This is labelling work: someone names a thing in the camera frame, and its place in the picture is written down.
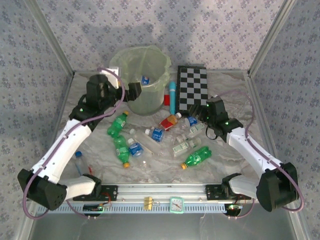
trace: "clock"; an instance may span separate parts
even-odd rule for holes
[[[184,199],[181,197],[170,198],[170,213],[183,214],[184,213]]]

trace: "green plastic bottle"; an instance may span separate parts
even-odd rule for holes
[[[113,139],[113,143],[115,146],[116,156],[123,163],[124,168],[130,167],[129,156],[130,152],[126,143],[126,139],[124,136],[119,135]]]
[[[185,162],[181,163],[181,167],[183,169],[186,169],[187,167],[196,166],[199,163],[202,163],[207,158],[210,158],[211,155],[212,155],[212,152],[211,150],[209,150],[209,147],[203,146],[199,150],[190,154],[185,160]]]
[[[106,131],[108,135],[115,138],[119,135],[120,131],[124,128],[126,124],[127,116],[129,112],[124,111],[121,115],[117,116],[111,126]]]

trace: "blue bottle cap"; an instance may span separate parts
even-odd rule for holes
[[[80,158],[82,156],[82,152],[81,151],[76,151],[74,155],[75,155],[76,158]]]

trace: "small bottle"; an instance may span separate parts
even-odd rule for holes
[[[124,111],[121,115],[117,116],[111,126],[108,128],[107,134],[112,138],[117,137],[120,131],[124,128],[128,115],[129,112]]]
[[[190,127],[190,129],[187,133],[184,133],[184,134],[177,136],[176,140],[178,141],[178,143],[182,143],[185,140],[192,139],[192,138],[198,136],[199,134],[201,134],[204,131],[204,129],[205,129],[205,125],[203,123],[198,123],[198,124]]]
[[[170,115],[166,119],[164,119],[162,122],[160,122],[159,128],[168,131],[169,128],[176,125],[178,122],[178,119],[181,118],[181,113],[178,112],[175,115]]]
[[[196,139],[191,139],[190,141],[184,141],[182,143],[179,143],[177,145],[175,145],[172,148],[172,155],[174,158],[185,154],[186,152],[189,152],[191,149],[195,148],[196,146],[199,146],[201,144],[201,139],[200,138],[196,138]]]
[[[144,152],[144,149],[142,148],[141,144],[139,142],[136,142],[132,138],[128,140],[128,145],[129,152],[133,157],[139,157]]]
[[[202,163],[207,158],[210,158],[212,152],[209,150],[208,146],[203,146],[199,150],[190,154],[187,159],[181,163],[182,169],[186,169],[187,167],[196,166],[199,163]]]
[[[141,83],[141,85],[148,85],[150,82],[150,79],[147,76],[136,75],[133,77],[133,80],[131,82],[139,82]]]
[[[130,153],[129,153],[126,139],[124,138],[124,136],[119,135],[115,137],[113,139],[113,143],[115,146],[116,156],[123,163],[123,167],[124,168],[130,167],[130,163],[129,163]]]
[[[180,129],[190,129],[190,127],[195,124],[197,124],[197,119],[195,119],[193,116],[188,116],[183,120],[181,119],[177,123],[176,127]]]
[[[157,142],[161,142],[165,135],[165,131],[163,129],[154,127],[146,129],[144,133]]]
[[[76,151],[74,155],[75,155],[74,164],[75,164],[76,169],[78,170],[79,175],[80,176],[82,176],[83,174],[92,175],[92,170],[88,166],[86,158],[82,155],[82,152]]]
[[[130,134],[137,142],[139,142],[142,145],[144,150],[149,150],[152,154],[158,156],[163,155],[164,152],[162,150],[161,145],[144,132],[140,130],[136,131],[135,129],[131,129]]]

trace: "blue label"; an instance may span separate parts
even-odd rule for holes
[[[142,76],[141,84],[142,85],[148,85],[149,84],[149,78],[146,77],[146,76]]]
[[[152,132],[151,138],[157,142],[161,142],[163,136],[164,136],[164,131],[162,129],[155,128]]]
[[[188,120],[190,123],[190,127],[197,123],[197,119],[195,119],[193,116],[188,116]]]
[[[129,147],[129,152],[134,156],[137,152],[143,150],[142,146],[140,143],[135,142],[134,144],[130,145]]]

